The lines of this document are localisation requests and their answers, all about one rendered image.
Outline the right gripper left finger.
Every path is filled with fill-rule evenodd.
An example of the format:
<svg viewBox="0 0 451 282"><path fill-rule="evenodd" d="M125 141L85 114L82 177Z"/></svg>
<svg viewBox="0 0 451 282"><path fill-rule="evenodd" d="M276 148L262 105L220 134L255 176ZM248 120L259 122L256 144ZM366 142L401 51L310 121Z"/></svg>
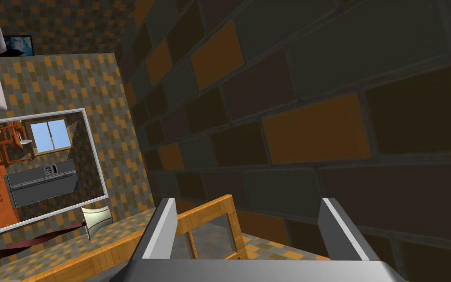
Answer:
<svg viewBox="0 0 451 282"><path fill-rule="evenodd" d="M131 259L169 259L177 225L175 198L163 198L146 226Z"/></svg>

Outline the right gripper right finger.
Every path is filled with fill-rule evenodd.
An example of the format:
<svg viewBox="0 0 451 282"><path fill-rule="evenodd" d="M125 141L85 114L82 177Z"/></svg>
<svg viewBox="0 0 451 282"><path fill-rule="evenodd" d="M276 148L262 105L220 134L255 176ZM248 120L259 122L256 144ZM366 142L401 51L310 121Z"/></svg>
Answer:
<svg viewBox="0 0 451 282"><path fill-rule="evenodd" d="M331 260L380 260L336 199L321 200L317 225Z"/></svg>

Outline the grey refrigerator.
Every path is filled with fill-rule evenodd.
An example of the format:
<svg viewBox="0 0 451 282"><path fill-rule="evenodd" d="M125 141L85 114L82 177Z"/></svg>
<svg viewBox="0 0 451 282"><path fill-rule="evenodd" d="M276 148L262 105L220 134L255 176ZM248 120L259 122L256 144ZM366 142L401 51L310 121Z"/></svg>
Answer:
<svg viewBox="0 0 451 282"><path fill-rule="evenodd" d="M3 178L15 209L80 189L73 160L9 173Z"/></svg>

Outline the light wooden frame furniture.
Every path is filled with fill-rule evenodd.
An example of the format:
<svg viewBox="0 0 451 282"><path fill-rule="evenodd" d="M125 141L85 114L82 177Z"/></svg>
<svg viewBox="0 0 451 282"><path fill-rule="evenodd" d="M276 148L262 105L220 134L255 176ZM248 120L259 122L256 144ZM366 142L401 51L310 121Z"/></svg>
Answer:
<svg viewBox="0 0 451 282"><path fill-rule="evenodd" d="M227 216L228 227L236 249L227 259L248 259L233 197L230 194L192 208L177 216L178 224L175 235L185 234L187 236L194 259L198 258L198 253L191 230L222 215ZM83 282L128 260L135 250L135 244L144 234L146 234L145 231L137 231L133 235L81 255L78 258L68 260L22 282Z"/></svg>

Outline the window with wooden frame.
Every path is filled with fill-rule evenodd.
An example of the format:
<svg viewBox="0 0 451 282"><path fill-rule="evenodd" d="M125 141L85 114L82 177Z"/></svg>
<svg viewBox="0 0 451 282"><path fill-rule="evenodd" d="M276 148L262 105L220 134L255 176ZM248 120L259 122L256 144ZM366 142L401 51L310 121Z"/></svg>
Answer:
<svg viewBox="0 0 451 282"><path fill-rule="evenodd" d="M72 148L72 133L64 117L35 118L24 122L34 156Z"/></svg>

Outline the dark blue wall picture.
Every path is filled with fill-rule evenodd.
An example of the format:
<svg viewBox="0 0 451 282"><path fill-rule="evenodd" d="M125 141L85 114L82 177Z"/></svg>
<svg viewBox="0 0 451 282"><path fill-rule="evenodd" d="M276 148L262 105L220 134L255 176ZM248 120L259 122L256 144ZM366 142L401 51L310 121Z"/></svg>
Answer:
<svg viewBox="0 0 451 282"><path fill-rule="evenodd" d="M4 36L6 52L2 57L34 56L32 38L28 35Z"/></svg>

